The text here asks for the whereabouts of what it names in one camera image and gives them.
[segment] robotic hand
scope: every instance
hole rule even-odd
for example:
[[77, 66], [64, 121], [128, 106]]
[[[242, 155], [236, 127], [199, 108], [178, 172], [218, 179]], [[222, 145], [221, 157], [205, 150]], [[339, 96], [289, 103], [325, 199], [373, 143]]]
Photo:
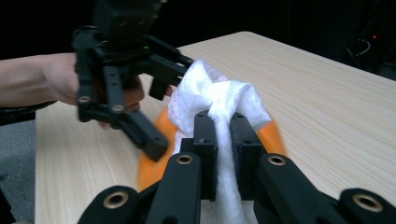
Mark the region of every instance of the robotic hand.
[[[138, 110], [126, 113], [122, 90], [131, 77], [153, 76], [149, 95], [162, 100], [177, 86], [193, 60], [147, 35], [161, 0], [98, 0], [93, 26], [76, 30], [73, 48], [79, 77], [78, 117], [97, 119], [122, 129], [132, 142], [157, 161], [167, 149], [163, 135]], [[102, 96], [96, 83], [106, 88]]]

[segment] orange object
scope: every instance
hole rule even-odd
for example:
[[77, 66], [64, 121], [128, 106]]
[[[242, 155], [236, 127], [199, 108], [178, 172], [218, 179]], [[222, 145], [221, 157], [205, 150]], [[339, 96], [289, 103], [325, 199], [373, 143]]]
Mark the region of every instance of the orange object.
[[[154, 125], [166, 137], [169, 142], [168, 149], [159, 161], [152, 161], [146, 154], [142, 153], [137, 173], [137, 190], [143, 190], [155, 182], [161, 180], [166, 164], [175, 148], [175, 135], [178, 127], [168, 118], [168, 109], [160, 114]], [[262, 127], [257, 135], [270, 153], [286, 155], [281, 135], [274, 120]]]

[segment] gray floor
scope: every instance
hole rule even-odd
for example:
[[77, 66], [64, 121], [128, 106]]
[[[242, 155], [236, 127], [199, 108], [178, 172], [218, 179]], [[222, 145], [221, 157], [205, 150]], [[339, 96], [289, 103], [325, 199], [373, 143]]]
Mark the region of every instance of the gray floor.
[[34, 120], [0, 126], [0, 188], [17, 221], [34, 218]]

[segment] light wood tabletop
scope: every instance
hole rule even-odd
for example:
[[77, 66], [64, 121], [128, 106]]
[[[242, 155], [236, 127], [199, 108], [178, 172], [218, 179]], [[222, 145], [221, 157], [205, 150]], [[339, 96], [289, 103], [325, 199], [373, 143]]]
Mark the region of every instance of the light wood tabletop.
[[[249, 32], [180, 50], [254, 85], [318, 190], [338, 199], [363, 188], [396, 205], [395, 81]], [[141, 109], [155, 120], [168, 102], [147, 96]], [[140, 151], [122, 131], [82, 123], [62, 103], [38, 111], [36, 127], [35, 223], [77, 223], [103, 189], [135, 186]]]

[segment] white towel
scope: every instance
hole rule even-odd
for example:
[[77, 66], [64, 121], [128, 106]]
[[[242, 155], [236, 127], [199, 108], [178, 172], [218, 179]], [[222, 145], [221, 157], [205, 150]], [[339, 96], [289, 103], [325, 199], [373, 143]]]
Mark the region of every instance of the white towel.
[[236, 185], [230, 120], [235, 112], [247, 117], [257, 132], [271, 119], [253, 85], [228, 80], [205, 60], [195, 61], [172, 94], [169, 119], [178, 127], [175, 153], [182, 138], [193, 137], [195, 114], [209, 110], [214, 120], [218, 152], [218, 185], [214, 202], [203, 201], [201, 223], [257, 223], [252, 202], [242, 202]]

